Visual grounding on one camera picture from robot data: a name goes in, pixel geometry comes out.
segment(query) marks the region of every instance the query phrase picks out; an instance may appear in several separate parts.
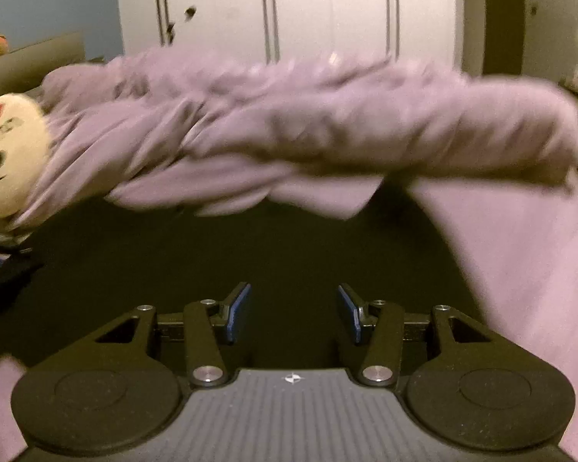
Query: smiley face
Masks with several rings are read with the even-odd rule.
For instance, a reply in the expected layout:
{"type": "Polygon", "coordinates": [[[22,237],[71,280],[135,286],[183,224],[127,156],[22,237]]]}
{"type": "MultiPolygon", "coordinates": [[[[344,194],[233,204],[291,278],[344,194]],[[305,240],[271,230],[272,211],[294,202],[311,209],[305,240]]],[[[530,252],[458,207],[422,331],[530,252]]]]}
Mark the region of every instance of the smiley face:
{"type": "Polygon", "coordinates": [[[0,218],[17,213],[49,157],[50,137],[37,104],[0,97],[0,218]]]}

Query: long vertical handle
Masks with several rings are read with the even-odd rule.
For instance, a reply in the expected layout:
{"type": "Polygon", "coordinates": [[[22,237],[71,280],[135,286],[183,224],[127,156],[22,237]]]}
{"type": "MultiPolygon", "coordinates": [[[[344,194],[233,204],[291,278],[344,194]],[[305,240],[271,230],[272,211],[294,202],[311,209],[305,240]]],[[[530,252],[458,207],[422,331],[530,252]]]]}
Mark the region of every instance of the long vertical handle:
{"type": "Polygon", "coordinates": [[[165,0],[165,23],[167,24],[167,42],[171,45],[176,37],[174,32],[176,23],[170,20],[170,4],[168,0],[165,0]]]}
{"type": "Polygon", "coordinates": [[[163,17],[161,15],[161,0],[156,0],[156,18],[158,20],[158,33],[161,37],[161,46],[165,46],[165,32],[163,30],[163,17]]]}

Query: crumpled blanket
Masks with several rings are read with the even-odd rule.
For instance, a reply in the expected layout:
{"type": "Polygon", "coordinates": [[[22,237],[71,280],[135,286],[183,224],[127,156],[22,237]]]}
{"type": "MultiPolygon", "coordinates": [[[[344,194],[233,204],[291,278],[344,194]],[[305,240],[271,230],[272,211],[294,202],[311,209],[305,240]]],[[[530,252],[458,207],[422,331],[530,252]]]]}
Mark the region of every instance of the crumpled blanket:
{"type": "Polygon", "coordinates": [[[247,67],[152,49],[57,69],[42,105],[53,155],[15,227],[94,194],[129,208],[227,213],[304,176],[559,183],[578,162],[578,109],[554,85],[411,61],[247,67]]]}

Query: ribbed surface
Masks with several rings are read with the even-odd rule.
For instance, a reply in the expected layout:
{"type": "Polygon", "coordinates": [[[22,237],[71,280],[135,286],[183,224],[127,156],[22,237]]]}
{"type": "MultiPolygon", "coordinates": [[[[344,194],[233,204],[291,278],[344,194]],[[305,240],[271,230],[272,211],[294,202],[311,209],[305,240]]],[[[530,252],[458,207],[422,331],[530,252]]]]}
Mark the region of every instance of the ribbed surface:
{"type": "Polygon", "coordinates": [[[389,391],[361,387],[344,370],[243,370],[223,388],[194,393],[162,434],[92,459],[41,450],[18,462],[513,462],[569,461],[556,449],[472,454],[415,426],[389,391]],[[286,378],[298,375],[290,383],[286,378]]]}

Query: white wardrobe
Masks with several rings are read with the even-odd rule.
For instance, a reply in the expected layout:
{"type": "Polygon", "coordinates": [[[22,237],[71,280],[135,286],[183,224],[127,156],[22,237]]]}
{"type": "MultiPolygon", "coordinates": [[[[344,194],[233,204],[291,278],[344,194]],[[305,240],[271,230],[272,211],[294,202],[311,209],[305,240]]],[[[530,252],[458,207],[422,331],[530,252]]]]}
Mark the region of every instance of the white wardrobe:
{"type": "Polygon", "coordinates": [[[192,44],[248,62],[333,52],[460,64],[463,0],[119,0],[124,50],[192,44]]]}

